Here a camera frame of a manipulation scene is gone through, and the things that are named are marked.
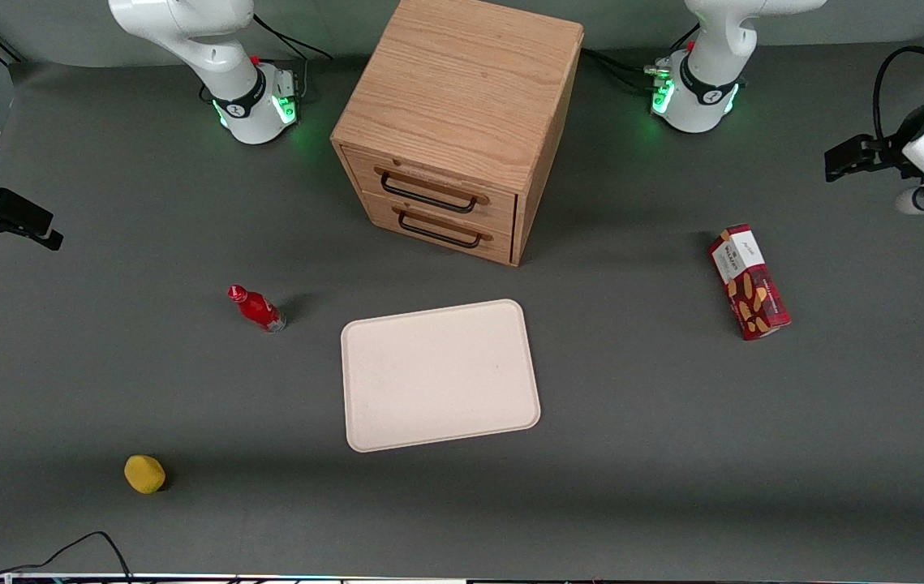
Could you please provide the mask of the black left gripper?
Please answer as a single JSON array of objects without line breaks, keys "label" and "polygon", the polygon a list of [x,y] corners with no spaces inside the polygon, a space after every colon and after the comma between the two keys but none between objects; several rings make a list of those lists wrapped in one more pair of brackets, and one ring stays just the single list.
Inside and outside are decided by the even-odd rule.
[{"label": "black left gripper", "polygon": [[825,181],[835,182],[862,171],[898,170],[901,178],[924,178],[924,170],[912,162],[905,149],[917,137],[915,133],[878,136],[855,135],[825,152]]}]

